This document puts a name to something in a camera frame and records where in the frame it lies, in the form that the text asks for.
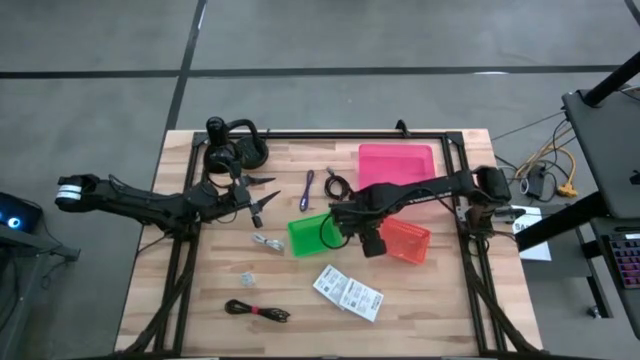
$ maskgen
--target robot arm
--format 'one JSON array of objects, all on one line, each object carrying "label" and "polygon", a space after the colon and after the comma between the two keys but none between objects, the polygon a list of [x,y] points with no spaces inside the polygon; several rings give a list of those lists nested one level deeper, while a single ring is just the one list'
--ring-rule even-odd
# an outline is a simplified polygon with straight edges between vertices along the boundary
[{"label": "robot arm", "polygon": [[387,252],[378,228],[389,215],[407,205],[464,196],[471,208],[466,212],[470,231],[491,229],[491,216],[496,208],[511,200],[504,174],[493,167],[479,167],[473,172],[462,170],[444,176],[408,185],[374,184],[355,192],[350,201],[329,205],[331,216],[343,236],[358,235],[366,257]]},{"label": "robot arm", "polygon": [[162,195],[123,184],[115,177],[108,180],[95,175],[72,175],[58,180],[60,189],[56,205],[66,212],[105,212],[138,220],[143,225],[155,224],[173,237],[193,235],[196,223],[211,222],[228,214],[249,208],[256,227],[261,227],[260,212],[278,193],[254,202],[248,186],[273,179],[255,179],[244,175],[218,194],[210,182],[201,182],[183,194]]}]

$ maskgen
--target pink plastic container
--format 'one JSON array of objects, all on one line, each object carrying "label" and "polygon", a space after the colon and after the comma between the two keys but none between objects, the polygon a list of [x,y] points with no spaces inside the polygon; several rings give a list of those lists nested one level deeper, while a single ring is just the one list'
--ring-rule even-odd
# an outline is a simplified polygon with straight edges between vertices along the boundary
[{"label": "pink plastic container", "polygon": [[406,185],[436,175],[428,145],[362,144],[358,157],[360,189],[385,182]]}]

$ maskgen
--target white cable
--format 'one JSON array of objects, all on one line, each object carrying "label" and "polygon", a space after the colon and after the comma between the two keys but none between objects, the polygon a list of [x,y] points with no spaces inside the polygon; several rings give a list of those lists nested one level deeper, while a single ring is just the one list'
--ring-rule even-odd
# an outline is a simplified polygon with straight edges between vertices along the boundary
[{"label": "white cable", "polygon": [[251,235],[251,240],[257,242],[258,244],[267,245],[274,250],[284,251],[284,244],[279,240],[269,240],[258,233],[253,233],[253,235]]}]

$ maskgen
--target cable bundle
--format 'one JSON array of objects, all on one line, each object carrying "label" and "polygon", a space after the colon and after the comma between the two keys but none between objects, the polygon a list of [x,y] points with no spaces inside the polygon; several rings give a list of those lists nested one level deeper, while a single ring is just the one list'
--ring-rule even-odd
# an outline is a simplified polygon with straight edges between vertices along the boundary
[{"label": "cable bundle", "polygon": [[[351,199],[353,196],[353,189],[351,189],[349,182],[342,176],[336,175],[331,168],[327,168],[327,172],[329,173],[329,177],[324,182],[324,194],[337,201],[342,201],[346,198]],[[334,194],[331,192],[331,187],[336,183],[340,185],[340,194]]]},{"label": "cable bundle", "polygon": [[224,311],[227,314],[239,315],[239,314],[255,314],[266,317],[269,320],[285,323],[287,318],[291,315],[288,312],[278,308],[265,308],[261,309],[257,306],[247,305],[236,299],[227,301],[224,305]]}]

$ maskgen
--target green plastic bin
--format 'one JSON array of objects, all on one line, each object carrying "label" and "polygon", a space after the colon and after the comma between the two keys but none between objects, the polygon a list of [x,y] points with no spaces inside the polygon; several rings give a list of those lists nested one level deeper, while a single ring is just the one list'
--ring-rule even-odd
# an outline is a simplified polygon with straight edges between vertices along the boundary
[{"label": "green plastic bin", "polygon": [[[287,225],[291,250],[295,257],[309,256],[329,250],[320,241],[320,225],[327,216],[329,216],[328,213],[316,215],[292,221]],[[333,222],[333,218],[329,218],[325,222],[322,238],[331,246],[342,244],[342,235]]]}]

